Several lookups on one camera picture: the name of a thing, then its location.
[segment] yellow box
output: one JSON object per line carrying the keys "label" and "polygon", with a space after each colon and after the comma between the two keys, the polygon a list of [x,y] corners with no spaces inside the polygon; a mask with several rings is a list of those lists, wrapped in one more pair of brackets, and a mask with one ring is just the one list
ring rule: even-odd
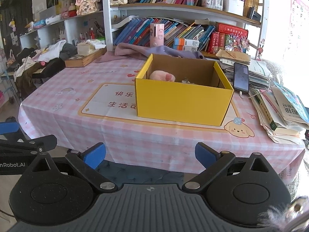
{"label": "yellow box", "polygon": [[[150,80],[155,70],[175,82]],[[185,78],[194,84],[183,84]],[[151,54],[135,79],[139,117],[220,126],[234,89],[215,61]]]}

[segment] clear pen holder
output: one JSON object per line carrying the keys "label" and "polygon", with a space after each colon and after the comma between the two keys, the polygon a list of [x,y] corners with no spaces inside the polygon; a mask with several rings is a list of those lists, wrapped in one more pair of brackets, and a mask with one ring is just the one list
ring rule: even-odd
{"label": "clear pen holder", "polygon": [[202,7],[223,10],[223,0],[202,0]]}

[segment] phone screen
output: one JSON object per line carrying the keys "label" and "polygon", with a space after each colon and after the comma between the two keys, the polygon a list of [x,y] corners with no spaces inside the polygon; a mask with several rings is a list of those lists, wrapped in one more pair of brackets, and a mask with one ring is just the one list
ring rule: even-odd
{"label": "phone screen", "polygon": [[234,89],[249,92],[248,66],[234,63]]}

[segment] blue tufted cushion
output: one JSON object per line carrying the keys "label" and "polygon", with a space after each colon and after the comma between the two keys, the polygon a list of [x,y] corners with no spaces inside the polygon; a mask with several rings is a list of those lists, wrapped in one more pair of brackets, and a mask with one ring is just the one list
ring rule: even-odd
{"label": "blue tufted cushion", "polygon": [[123,183],[136,184],[165,184],[178,183],[183,184],[183,173],[170,172],[166,170],[131,166],[103,160],[97,168],[98,172],[117,184],[119,187]]}

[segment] door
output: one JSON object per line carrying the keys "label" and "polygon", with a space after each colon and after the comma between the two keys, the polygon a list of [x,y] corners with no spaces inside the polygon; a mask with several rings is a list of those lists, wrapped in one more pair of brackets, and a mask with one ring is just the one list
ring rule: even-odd
{"label": "door", "polygon": [[[0,30],[4,46],[4,51],[7,58],[10,56],[10,49],[12,49],[15,57],[21,51],[19,36],[26,32],[25,26],[32,21],[32,0],[1,0],[0,1]],[[14,18],[16,31],[14,35],[17,36],[17,44],[12,44],[11,33],[12,28],[9,23]]]}

